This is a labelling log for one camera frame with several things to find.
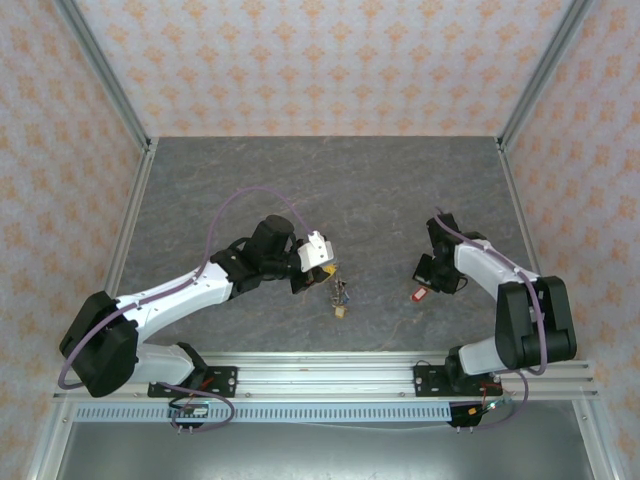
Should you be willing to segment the round disc keyring with loops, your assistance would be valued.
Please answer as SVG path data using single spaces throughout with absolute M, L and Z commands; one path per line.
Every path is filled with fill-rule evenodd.
M 337 271 L 334 276 L 328 279 L 329 287 L 330 287 L 330 300 L 331 304 L 336 306 L 346 306 L 347 304 L 342 303 L 342 298 L 344 295 L 348 295 L 347 292 L 347 283 L 340 276 L 339 267 L 337 266 Z

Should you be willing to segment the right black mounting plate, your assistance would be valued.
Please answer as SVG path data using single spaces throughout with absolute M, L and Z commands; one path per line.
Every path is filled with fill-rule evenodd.
M 496 397 L 503 387 L 489 374 L 467 375 L 450 372 L 444 365 L 417 364 L 413 367 L 413 385 L 417 397 Z

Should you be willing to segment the black mounting plate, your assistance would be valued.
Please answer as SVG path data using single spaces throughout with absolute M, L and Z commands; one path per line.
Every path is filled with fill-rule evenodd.
M 503 387 L 489 374 L 467 375 L 450 372 L 444 365 L 417 364 L 413 367 L 413 385 L 417 397 L 496 397 Z
M 194 370 L 178 384 L 180 390 L 150 383 L 147 396 L 150 398 L 177 398 L 191 394 L 191 390 L 214 393 L 225 398 L 234 398 L 237 386 L 238 368 L 234 366 L 207 366 Z

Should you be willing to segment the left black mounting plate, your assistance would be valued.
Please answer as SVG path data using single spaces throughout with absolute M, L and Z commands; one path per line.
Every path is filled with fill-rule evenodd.
M 147 396 L 150 398 L 177 398 L 191 394 L 191 390 L 214 393 L 225 398 L 234 398 L 237 386 L 238 368 L 234 366 L 207 366 L 194 370 L 178 384 L 180 390 L 150 383 Z

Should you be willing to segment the grey metal shelf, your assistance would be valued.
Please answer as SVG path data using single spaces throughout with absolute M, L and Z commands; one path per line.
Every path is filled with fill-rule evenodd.
M 77 424 L 56 480 L 594 480 L 573 428 Z

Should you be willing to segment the left small controller board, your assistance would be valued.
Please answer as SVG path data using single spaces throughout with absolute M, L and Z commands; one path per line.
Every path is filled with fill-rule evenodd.
M 196 402 L 193 397 L 172 399 L 168 404 L 168 418 L 174 421 L 206 419 L 209 417 L 209 405 Z

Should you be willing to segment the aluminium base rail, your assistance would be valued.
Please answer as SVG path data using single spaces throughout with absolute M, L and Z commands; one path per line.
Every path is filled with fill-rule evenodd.
M 409 401 L 415 398 L 413 367 L 444 364 L 446 352 L 226 352 L 201 354 L 214 366 L 238 367 L 236 402 Z M 592 366 L 586 361 L 551 364 L 544 375 L 525 372 L 529 400 L 599 399 Z M 127 384 L 93 398 L 86 389 L 55 397 L 78 401 L 142 401 L 147 383 Z

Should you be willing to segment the right aluminium table side rail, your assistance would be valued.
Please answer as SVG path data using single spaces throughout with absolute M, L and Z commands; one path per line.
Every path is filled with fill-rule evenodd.
M 532 269 L 536 273 L 540 273 L 540 263 L 537 258 L 524 207 L 519 197 L 506 149 L 499 138 L 496 138 L 495 142 L 514 204 L 527 256 Z M 614 449 L 609 425 L 606 422 L 606 412 L 599 391 L 596 390 L 591 395 L 582 394 L 581 397 L 572 401 L 572 408 L 577 419 L 594 480 L 627 480 L 620 466 L 619 456 Z

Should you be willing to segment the aluminium table side rail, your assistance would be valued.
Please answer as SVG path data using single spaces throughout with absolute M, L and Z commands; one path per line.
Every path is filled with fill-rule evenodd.
M 499 138 L 496 138 L 495 142 L 514 204 L 527 256 L 532 269 L 536 273 L 540 273 L 540 263 L 537 258 L 524 207 L 519 197 L 506 149 Z M 620 466 L 619 456 L 614 449 L 609 425 L 606 422 L 606 412 L 599 391 L 596 390 L 591 395 L 582 394 L 581 397 L 572 401 L 572 408 L 577 419 L 594 480 L 627 480 Z
M 118 290 L 158 143 L 159 138 L 152 137 L 142 149 L 106 275 L 105 290 L 110 295 L 116 294 Z M 50 410 L 26 480 L 56 480 L 74 424 L 77 404 L 86 397 L 85 390 L 74 390 L 70 394 L 55 390 L 47 398 Z

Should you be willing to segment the left aluminium table side rail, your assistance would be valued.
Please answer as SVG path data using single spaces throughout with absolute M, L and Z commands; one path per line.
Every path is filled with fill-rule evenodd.
M 116 294 L 118 290 L 158 143 L 159 138 L 152 137 L 142 149 L 106 275 L 105 290 L 110 295 Z M 86 397 L 85 390 L 74 390 L 70 394 L 55 390 L 47 398 L 50 410 L 26 480 L 56 480 L 74 424 L 77 404 Z

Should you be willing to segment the right aluminium frame post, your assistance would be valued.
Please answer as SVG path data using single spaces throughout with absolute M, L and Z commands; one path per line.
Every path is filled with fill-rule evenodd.
M 571 0 L 568 10 L 534 69 L 502 133 L 496 138 L 501 152 L 506 152 L 514 143 L 593 2 L 594 0 Z

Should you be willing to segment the aluminium frame post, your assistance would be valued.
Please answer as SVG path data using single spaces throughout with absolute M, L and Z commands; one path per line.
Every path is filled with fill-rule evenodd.
M 93 33 L 76 0 L 52 0 L 58 12 L 67 23 L 79 47 L 96 74 L 107 96 L 128 133 L 144 151 L 149 149 L 151 137 L 147 134 L 121 82 Z
M 514 143 L 593 2 L 594 0 L 571 0 L 568 10 L 534 69 L 502 133 L 496 138 L 501 152 L 506 152 Z

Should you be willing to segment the left aluminium frame post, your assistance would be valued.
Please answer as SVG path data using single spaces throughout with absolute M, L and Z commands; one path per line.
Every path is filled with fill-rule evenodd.
M 52 0 L 58 12 L 67 23 L 79 47 L 96 74 L 107 96 L 128 133 L 144 151 L 149 149 L 151 137 L 147 134 L 121 82 L 93 33 L 76 0 Z

